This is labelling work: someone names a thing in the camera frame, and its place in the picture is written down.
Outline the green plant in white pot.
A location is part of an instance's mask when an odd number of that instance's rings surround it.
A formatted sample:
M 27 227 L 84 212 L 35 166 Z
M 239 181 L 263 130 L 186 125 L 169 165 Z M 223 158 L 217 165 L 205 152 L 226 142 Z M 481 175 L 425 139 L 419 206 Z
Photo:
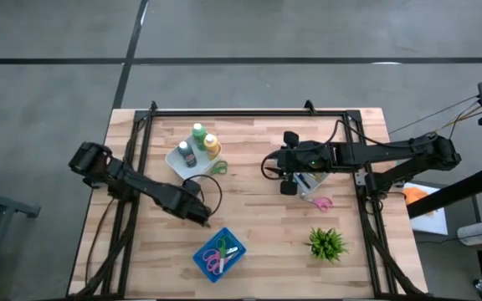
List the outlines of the green plant in white pot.
M 311 228 L 309 240 L 305 245 L 310 248 L 310 255 L 322 261 L 339 262 L 342 255 L 349 253 L 347 243 L 335 228 Z

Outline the green paint bottle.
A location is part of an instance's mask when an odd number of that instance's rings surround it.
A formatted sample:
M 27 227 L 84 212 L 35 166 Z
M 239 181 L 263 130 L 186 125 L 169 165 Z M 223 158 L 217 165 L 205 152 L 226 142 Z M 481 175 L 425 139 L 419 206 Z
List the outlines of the green paint bottle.
M 192 128 L 192 136 L 195 140 L 196 146 L 200 151 L 206 151 L 207 147 L 204 144 L 204 140 L 207 135 L 206 128 L 201 123 L 195 123 Z

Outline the black diagonal beam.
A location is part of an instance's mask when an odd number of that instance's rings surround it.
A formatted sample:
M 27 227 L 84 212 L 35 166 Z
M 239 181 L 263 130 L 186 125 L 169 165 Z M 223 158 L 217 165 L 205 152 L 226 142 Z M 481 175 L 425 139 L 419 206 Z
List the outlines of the black diagonal beam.
M 408 216 L 414 219 L 480 192 L 482 192 L 482 171 L 407 205 Z

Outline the black paint bottle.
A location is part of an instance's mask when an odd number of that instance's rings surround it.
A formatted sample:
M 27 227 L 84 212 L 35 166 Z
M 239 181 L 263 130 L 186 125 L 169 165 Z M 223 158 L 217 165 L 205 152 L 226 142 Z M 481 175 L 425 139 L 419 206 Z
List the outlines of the black paint bottle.
M 196 156 L 191 145 L 185 140 L 181 141 L 177 146 L 178 153 L 182 156 L 187 167 L 194 167 L 197 164 Z

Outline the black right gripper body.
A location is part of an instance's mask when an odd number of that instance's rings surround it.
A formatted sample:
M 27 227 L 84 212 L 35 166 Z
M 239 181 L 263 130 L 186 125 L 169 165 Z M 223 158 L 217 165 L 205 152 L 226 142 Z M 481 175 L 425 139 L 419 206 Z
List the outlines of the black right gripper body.
M 332 164 L 336 161 L 331 146 L 332 139 L 336 136 L 334 131 L 328 140 L 300 141 L 299 136 L 293 131 L 284 133 L 284 143 L 277 151 L 276 165 L 279 169 L 280 193 L 286 196 L 297 194 L 297 184 L 294 182 L 295 173 L 305 172 L 330 172 Z

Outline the yellow paint bottle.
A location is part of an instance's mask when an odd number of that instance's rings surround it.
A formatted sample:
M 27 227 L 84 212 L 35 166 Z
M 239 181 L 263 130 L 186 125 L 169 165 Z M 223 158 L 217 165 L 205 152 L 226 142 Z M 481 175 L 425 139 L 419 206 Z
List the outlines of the yellow paint bottle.
M 221 145 L 218 143 L 218 138 L 215 135 L 207 134 L 203 142 L 206 147 L 208 159 L 213 161 L 219 155 L 221 150 Z

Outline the blue slotted plastic basket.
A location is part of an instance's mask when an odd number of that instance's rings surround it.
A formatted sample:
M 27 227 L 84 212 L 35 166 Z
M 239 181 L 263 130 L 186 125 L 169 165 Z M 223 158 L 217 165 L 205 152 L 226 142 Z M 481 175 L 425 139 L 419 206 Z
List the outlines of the blue slotted plastic basket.
M 215 275 L 207 270 L 207 263 L 203 261 L 203 253 L 208 249 L 218 249 L 217 241 L 222 237 L 226 237 L 227 250 L 232 247 L 237 247 L 238 255 L 226 264 L 226 267 L 221 274 Z M 246 247 L 235 237 L 235 235 L 227 227 L 223 227 L 193 255 L 192 259 L 203 272 L 205 277 L 211 283 L 216 283 L 235 266 L 235 264 L 242 258 L 246 251 Z

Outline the green handled scissors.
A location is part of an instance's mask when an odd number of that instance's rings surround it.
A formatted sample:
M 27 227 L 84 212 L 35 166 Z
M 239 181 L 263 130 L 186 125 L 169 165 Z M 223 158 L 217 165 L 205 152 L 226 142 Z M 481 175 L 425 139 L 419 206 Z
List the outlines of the green handled scissors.
M 223 175 L 228 172 L 228 163 L 226 161 L 217 161 L 209 170 L 208 174 L 213 175 Z
M 217 241 L 217 246 L 219 250 L 219 272 L 222 273 L 227 253 L 226 237 L 219 238 Z

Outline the grey plastic bin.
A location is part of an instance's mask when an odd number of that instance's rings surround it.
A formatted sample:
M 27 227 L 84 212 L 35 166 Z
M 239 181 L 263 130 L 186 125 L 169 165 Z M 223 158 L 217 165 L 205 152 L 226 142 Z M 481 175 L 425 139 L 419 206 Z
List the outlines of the grey plastic bin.
M 307 182 L 310 184 L 311 186 L 311 189 L 307 189 L 305 187 L 305 185 L 300 181 L 300 179 L 298 178 L 298 174 L 302 174 L 304 176 L 304 178 L 307 180 Z M 328 178 L 329 174 L 328 173 L 315 173 L 316 175 L 318 175 L 320 177 L 320 179 L 322 180 L 321 183 L 319 183 L 318 181 L 315 181 L 310 175 L 309 173 L 314 173 L 314 172 L 296 172 L 293 174 L 293 178 L 294 178 L 294 181 L 297 183 L 298 187 L 300 188 L 300 191 L 302 193 L 305 193 L 305 194 L 311 194 L 312 192 L 314 192 L 317 188 L 319 188 L 323 182 Z

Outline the white plastic bin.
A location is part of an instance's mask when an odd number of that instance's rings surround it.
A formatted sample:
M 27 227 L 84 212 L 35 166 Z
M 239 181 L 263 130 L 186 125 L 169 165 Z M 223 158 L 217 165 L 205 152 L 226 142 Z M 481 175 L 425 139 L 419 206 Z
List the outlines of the white plastic bin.
M 188 167 L 182 155 L 177 150 L 177 145 L 167 153 L 165 162 L 183 180 L 197 174 L 210 174 L 214 165 L 221 160 L 222 151 L 219 151 L 213 160 L 209 160 L 208 153 L 197 148 L 197 143 L 192 135 L 189 135 L 185 141 L 192 147 L 197 164 L 194 167 Z

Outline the white board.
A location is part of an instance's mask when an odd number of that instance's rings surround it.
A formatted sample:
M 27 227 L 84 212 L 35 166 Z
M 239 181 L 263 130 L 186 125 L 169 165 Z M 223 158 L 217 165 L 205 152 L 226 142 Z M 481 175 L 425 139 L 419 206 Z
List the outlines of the white board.
M 425 186 L 425 185 L 420 185 L 415 183 L 406 183 L 404 185 L 404 188 L 406 187 L 420 188 L 428 192 L 429 195 L 438 191 L 438 188 L 436 187 Z M 444 236 L 448 235 L 446 215 L 443 208 L 437 209 L 430 213 L 426 213 L 420 217 L 412 218 L 410 220 L 410 223 L 414 231 L 428 232 L 428 233 L 444 235 Z

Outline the orange cloth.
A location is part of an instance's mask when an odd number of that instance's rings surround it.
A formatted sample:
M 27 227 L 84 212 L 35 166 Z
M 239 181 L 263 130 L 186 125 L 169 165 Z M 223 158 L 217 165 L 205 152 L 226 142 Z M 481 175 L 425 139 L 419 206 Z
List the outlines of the orange cloth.
M 411 205 L 429 195 L 428 192 L 417 187 L 406 187 L 403 189 L 403 193 L 405 195 L 405 202 L 407 205 Z

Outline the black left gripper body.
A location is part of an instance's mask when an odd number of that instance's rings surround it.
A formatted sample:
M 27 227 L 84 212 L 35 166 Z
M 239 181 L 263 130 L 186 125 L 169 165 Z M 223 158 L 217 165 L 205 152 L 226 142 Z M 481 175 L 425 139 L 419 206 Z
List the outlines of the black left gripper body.
M 209 227 L 211 209 L 198 198 L 200 186 L 174 186 L 167 212 L 180 219 L 187 219 L 201 227 Z

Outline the white roll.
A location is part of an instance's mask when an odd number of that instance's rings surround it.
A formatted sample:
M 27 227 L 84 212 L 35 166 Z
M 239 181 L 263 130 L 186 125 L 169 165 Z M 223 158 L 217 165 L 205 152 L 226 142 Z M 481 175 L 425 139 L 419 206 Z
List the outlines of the white roll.
M 478 246 L 482 244 L 482 222 L 460 227 L 457 230 L 458 239 L 465 246 Z

